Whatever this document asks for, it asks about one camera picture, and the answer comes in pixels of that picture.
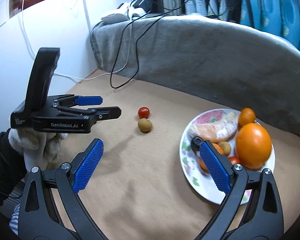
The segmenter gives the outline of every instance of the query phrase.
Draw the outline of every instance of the blue gripper pad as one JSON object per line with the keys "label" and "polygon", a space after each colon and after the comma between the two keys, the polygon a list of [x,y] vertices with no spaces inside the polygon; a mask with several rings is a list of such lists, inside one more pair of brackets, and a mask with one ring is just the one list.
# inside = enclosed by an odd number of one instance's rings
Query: blue gripper pad
{"label": "blue gripper pad", "polygon": [[200,157],[207,166],[218,190],[228,195],[230,191],[229,174],[205,142],[200,145]]}
{"label": "blue gripper pad", "polygon": [[102,97],[78,97],[74,101],[78,106],[99,106],[102,104]]}
{"label": "blue gripper pad", "polygon": [[76,194],[85,189],[103,155],[103,141],[98,140],[74,174],[72,188]]}

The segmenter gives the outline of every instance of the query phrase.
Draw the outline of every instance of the gray fabric cover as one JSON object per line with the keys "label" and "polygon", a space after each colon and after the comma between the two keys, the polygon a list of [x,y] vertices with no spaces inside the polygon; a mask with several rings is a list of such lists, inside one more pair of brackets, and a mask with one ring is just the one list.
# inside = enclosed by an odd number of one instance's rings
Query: gray fabric cover
{"label": "gray fabric cover", "polygon": [[[119,75],[136,72],[136,40],[155,20],[133,24],[129,62]],[[100,69],[111,72],[127,23],[101,22],[91,32]],[[115,70],[126,62],[129,28]],[[300,136],[300,52],[284,39],[199,15],[171,16],[140,39],[138,55],[136,79],[237,110],[250,107],[262,121]]]}

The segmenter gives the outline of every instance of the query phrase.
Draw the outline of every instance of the plastic bag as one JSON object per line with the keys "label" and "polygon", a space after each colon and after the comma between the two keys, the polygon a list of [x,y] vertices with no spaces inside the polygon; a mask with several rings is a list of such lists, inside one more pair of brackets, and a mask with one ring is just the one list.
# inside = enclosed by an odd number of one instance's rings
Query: plastic bag
{"label": "plastic bag", "polygon": [[198,14],[207,16],[208,12],[205,0],[195,0],[195,7]]}
{"label": "plastic bag", "polygon": [[229,14],[229,9],[227,7],[227,0],[221,0],[220,7],[219,7],[219,19],[223,21],[227,21],[228,14]]}
{"label": "plastic bag", "polygon": [[195,0],[185,0],[186,14],[196,13]]}
{"label": "plastic bag", "polygon": [[215,15],[215,19],[218,18],[218,5],[217,0],[210,0],[208,5],[208,16]]}

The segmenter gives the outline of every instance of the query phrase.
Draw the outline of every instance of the striped clothing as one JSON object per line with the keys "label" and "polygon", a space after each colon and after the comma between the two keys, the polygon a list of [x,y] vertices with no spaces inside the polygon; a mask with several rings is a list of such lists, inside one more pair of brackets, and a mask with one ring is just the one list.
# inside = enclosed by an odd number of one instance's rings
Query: striped clothing
{"label": "striped clothing", "polygon": [[13,214],[11,216],[11,220],[9,222],[9,227],[16,235],[18,235],[19,209],[20,209],[20,204],[15,206],[14,212],[13,212]]}

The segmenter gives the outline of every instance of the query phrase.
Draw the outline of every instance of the small orange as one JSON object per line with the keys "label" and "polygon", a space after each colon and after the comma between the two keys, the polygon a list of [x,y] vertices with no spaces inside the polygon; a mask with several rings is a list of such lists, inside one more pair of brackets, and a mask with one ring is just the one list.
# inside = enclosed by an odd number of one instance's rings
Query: small orange
{"label": "small orange", "polygon": [[270,135],[256,123],[248,123],[239,130],[235,145],[241,163],[250,169],[260,169],[272,150]]}
{"label": "small orange", "polygon": [[[212,143],[212,145],[215,147],[215,149],[218,151],[218,153],[225,155],[225,151],[218,144]],[[204,164],[204,162],[201,158],[199,158],[199,164],[202,169],[204,169],[205,171],[208,170],[207,166]]]}
{"label": "small orange", "polygon": [[247,123],[254,122],[256,119],[256,114],[250,108],[244,108],[241,110],[241,114],[239,116],[239,125],[244,126]]}
{"label": "small orange", "polygon": [[203,170],[205,170],[205,171],[208,170],[207,166],[204,164],[204,162],[203,162],[203,160],[202,160],[201,158],[199,158],[199,164],[200,164],[200,167],[201,167]]}
{"label": "small orange", "polygon": [[215,149],[218,151],[218,153],[225,155],[224,149],[222,149],[218,144],[212,143],[212,145],[215,147]]}

